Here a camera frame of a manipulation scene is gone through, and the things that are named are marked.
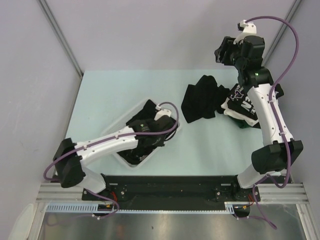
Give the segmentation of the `black graphic t shirt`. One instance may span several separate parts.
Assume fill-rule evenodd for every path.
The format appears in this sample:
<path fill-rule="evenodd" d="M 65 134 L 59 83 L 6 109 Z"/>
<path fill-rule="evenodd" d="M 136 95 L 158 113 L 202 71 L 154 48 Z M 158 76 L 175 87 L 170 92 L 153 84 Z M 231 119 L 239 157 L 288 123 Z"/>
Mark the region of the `black graphic t shirt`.
<path fill-rule="evenodd" d="M 189 84 L 181 104 L 182 114 L 188 124 L 201 118 L 212 119 L 224 113 L 221 105 L 226 101 L 229 88 L 218 85 L 211 75 L 203 75 L 195 84 Z"/>

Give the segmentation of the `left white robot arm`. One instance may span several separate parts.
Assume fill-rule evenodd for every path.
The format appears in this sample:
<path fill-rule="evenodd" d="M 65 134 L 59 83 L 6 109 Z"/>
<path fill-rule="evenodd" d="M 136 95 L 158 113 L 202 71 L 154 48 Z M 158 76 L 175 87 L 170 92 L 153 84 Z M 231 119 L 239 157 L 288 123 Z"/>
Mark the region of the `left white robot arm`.
<path fill-rule="evenodd" d="M 72 142 L 64 139 L 54 156 L 57 180 L 62 188 L 79 186 L 100 200 L 110 196 L 104 177 L 88 168 L 99 158 L 118 154 L 131 165 L 139 165 L 155 149 L 163 147 L 179 126 L 174 118 L 135 120 L 124 128 L 92 141 Z"/>

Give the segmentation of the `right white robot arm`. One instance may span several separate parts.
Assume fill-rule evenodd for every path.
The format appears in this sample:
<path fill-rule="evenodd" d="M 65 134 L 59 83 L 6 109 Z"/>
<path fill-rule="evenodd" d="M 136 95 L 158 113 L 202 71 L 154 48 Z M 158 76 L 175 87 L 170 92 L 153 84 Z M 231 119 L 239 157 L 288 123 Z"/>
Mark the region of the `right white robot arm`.
<path fill-rule="evenodd" d="M 225 36 L 215 50 L 215 61 L 233 66 L 238 71 L 238 83 L 255 108 L 262 132 L 263 147 L 251 154 L 251 165 L 237 175 L 237 184 L 230 188 L 231 196 L 242 201 L 249 188 L 263 182 L 275 172 L 291 171 L 291 166 L 304 149 L 288 130 L 277 102 L 270 71 L 262 66 L 265 41 L 249 35 L 239 42 Z"/>

